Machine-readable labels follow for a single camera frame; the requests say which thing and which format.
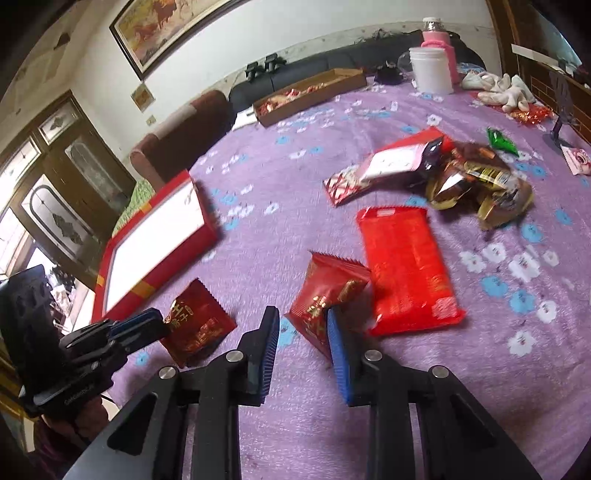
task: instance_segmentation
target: white bucket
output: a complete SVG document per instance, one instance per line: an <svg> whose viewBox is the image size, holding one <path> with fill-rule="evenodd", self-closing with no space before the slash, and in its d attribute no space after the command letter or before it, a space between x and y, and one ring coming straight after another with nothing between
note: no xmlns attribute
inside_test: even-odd
<svg viewBox="0 0 591 480"><path fill-rule="evenodd" d="M431 47L411 48L410 61L413 64L419 92L438 95L453 93L452 76L445 50Z"/></svg>

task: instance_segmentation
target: red and gold box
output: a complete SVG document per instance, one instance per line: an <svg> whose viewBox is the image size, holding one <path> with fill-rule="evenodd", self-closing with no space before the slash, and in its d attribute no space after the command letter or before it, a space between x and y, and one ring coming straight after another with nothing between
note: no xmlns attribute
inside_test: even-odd
<svg viewBox="0 0 591 480"><path fill-rule="evenodd" d="M124 320L216 241L203 198L183 170L107 243L92 322Z"/></svg>

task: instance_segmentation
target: pink thermos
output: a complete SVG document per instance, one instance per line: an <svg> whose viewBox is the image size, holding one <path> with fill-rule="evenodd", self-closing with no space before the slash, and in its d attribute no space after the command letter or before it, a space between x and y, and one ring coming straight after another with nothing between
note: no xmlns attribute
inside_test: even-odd
<svg viewBox="0 0 591 480"><path fill-rule="evenodd" d="M423 28L424 42L422 47L443 48L449 62L449 73L452 76L452 83L460 82L460 74L457 72L456 50L452 47L449 33L443 27L441 19L436 17L423 18L425 26Z"/></svg>

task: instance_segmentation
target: open box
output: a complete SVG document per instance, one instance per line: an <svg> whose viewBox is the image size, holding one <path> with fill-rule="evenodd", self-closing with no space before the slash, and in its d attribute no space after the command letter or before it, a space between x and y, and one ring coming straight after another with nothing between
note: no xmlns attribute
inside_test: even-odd
<svg viewBox="0 0 591 480"><path fill-rule="evenodd" d="M107 243L92 323L124 320L216 241L202 194L183 170Z"/></svg>
<svg viewBox="0 0 591 480"><path fill-rule="evenodd" d="M314 92L304 93L291 102L281 105L265 115L259 115L259 107L269 98L282 93L287 93L291 89L306 90L313 85L324 85ZM340 93L350 92L358 88L367 86L367 80L363 70L358 69L332 69L327 72L319 73L313 77L292 83L291 85L273 92L271 95L256 101L252 104L255 109L256 117L263 127L270 127L279 120L288 118L297 112L306 110L313 105L327 101L328 99Z"/></svg>

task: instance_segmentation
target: purple floral tablecloth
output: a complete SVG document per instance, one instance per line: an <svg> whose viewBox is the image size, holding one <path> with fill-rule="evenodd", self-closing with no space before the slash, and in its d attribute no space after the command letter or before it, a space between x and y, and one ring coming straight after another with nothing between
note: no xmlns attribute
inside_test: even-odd
<svg viewBox="0 0 591 480"><path fill-rule="evenodd" d="M166 314L199 277L238 323L216 354L233 348L258 326L266 305L288 310L309 249L365 261L354 220L359 209L426 205L424 187L394 182L334 208L322 180L429 125L459 141L486 143L486 127L506 133L519 158L502 157L532 183L535 205L520 224L492 234L480 231L472 209L429 209L467 317L457 327L383 339L381 348L408 367L449 367L542 477L558 480L591 435L591 190L543 142L551 121L520 125L466 92L439 97L410 85L373 85L268 129L230 132L191 169L224 239L146 306ZM371 322L370 298L367 291L353 307L360 325ZM131 355L114 376L113 398L125 403L170 363L158 342ZM271 393L263 407L241 408L240 415L245 480L365 476L368 410L344 405L331 365L285 319Z"/></svg>

